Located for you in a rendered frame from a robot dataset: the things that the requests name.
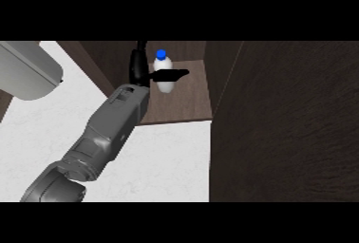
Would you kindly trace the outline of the dark brown cabinet door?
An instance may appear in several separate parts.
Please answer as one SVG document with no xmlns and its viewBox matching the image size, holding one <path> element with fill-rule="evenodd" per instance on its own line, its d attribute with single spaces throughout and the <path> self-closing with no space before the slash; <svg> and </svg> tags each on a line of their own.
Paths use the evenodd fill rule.
<svg viewBox="0 0 359 243">
<path fill-rule="evenodd" d="M 211 122 L 214 201 L 359 201 L 359 42 L 246 42 Z"/>
</svg>

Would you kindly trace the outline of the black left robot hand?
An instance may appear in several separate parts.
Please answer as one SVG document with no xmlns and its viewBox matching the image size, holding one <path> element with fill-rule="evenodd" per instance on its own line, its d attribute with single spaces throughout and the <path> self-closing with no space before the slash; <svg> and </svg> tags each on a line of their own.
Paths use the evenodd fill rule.
<svg viewBox="0 0 359 243">
<path fill-rule="evenodd" d="M 187 69 L 159 69 L 149 72 L 146 41 L 137 42 L 137 48 L 129 53 L 128 63 L 128 82 L 138 86 L 149 87 L 150 82 L 175 83 L 178 79 L 189 74 Z"/>
</svg>

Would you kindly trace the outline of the white water bottle blue cap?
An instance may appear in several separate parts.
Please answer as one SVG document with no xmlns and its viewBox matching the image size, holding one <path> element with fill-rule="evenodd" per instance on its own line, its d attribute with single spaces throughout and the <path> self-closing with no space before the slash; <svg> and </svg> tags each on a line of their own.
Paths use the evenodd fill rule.
<svg viewBox="0 0 359 243">
<path fill-rule="evenodd" d="M 152 63 L 152 68 L 153 70 L 159 70 L 159 69 L 171 69 L 172 68 L 172 62 L 169 57 L 166 56 L 166 52 L 163 49 L 159 49 L 155 52 L 155 59 L 153 59 L 153 63 Z M 172 82 L 159 82 L 156 84 L 158 90 L 168 94 L 172 89 L 174 89 L 174 83 Z"/>
</svg>

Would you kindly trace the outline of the dark brown wooden cabinet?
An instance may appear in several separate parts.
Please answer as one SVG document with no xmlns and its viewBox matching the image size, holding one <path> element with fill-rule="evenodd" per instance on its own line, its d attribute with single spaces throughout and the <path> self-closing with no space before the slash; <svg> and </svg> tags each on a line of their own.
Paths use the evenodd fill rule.
<svg viewBox="0 0 359 243">
<path fill-rule="evenodd" d="M 149 111 L 141 124 L 206 121 L 214 117 L 242 43 L 239 41 L 149 41 L 147 59 L 162 49 L 174 68 L 189 74 L 174 91 L 150 89 Z M 61 41 L 59 46 L 87 74 L 103 95 L 128 82 L 132 41 Z"/>
</svg>

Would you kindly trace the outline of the pale grey appliance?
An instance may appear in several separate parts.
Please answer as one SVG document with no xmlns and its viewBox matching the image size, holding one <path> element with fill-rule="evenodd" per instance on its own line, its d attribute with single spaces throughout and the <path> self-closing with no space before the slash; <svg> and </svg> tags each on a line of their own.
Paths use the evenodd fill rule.
<svg viewBox="0 0 359 243">
<path fill-rule="evenodd" d="M 33 41 L 0 41 L 0 90 L 22 101 L 42 98 L 63 80 L 63 69 Z"/>
</svg>

